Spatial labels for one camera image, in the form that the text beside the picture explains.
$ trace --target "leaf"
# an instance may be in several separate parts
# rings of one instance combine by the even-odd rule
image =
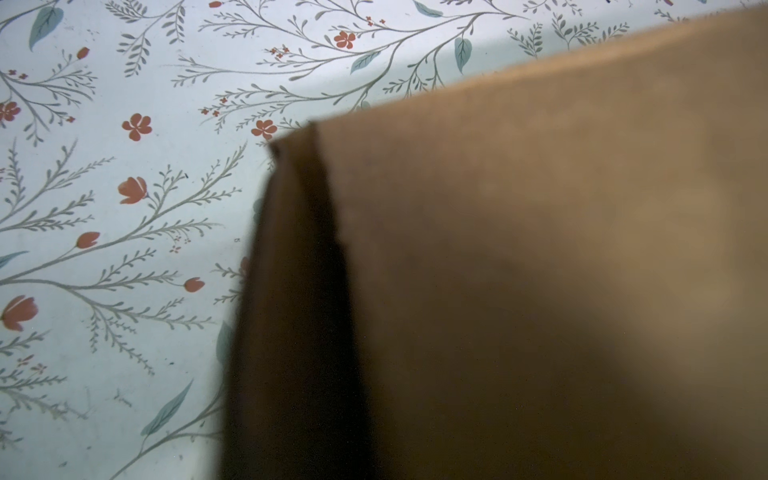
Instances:
[[[464,65],[467,64],[470,55],[472,55],[472,42],[464,38],[457,38],[454,42],[454,53],[456,55],[458,71],[464,73]]]
[[[426,15],[428,17],[438,18],[442,17],[442,12],[438,12],[437,10],[432,10],[431,8],[427,7],[423,3],[419,3],[416,0],[413,0],[413,3],[416,5],[416,10],[419,11],[420,14]]]
[[[155,433],[157,430],[160,430],[163,428],[163,425],[168,423],[168,420],[173,417],[176,412],[178,411],[179,407],[181,407],[181,403],[184,401],[184,398],[187,396],[187,392],[189,392],[190,387],[192,386],[193,380],[189,382],[187,385],[187,388],[182,390],[180,394],[176,396],[175,399],[171,400],[170,402],[166,403],[165,406],[160,409],[160,411],[157,413],[157,415],[152,419],[147,426],[144,427],[144,430],[141,430],[142,436],[149,436]]]
[[[368,55],[363,55],[362,57],[355,60],[355,63],[352,64],[352,70],[349,71],[349,74],[351,75],[355,70],[367,67],[374,58],[379,56],[380,53],[380,51],[372,51]]]
[[[29,252],[27,250],[24,250],[23,252],[9,253],[8,255],[4,255],[4,256],[0,257],[0,268],[8,265],[8,262],[10,262],[11,260],[15,259],[16,257],[21,255],[22,253],[29,253]]]
[[[216,339],[216,359],[219,360],[222,365],[227,364],[234,336],[235,332],[232,327],[226,323],[222,323],[221,330],[219,330],[219,336]]]
[[[56,25],[64,17],[64,10],[54,7],[44,7],[38,12],[35,23],[32,24],[32,30],[29,32],[29,50],[32,45],[42,40],[46,35],[56,29]]]

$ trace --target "table surface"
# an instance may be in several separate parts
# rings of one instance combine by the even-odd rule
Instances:
[[[213,476],[272,137],[757,3],[2,0],[0,478]]]

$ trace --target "floral wallpaper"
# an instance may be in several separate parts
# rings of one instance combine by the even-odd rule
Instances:
[[[212,478],[267,141],[758,0],[0,0],[0,478]]]

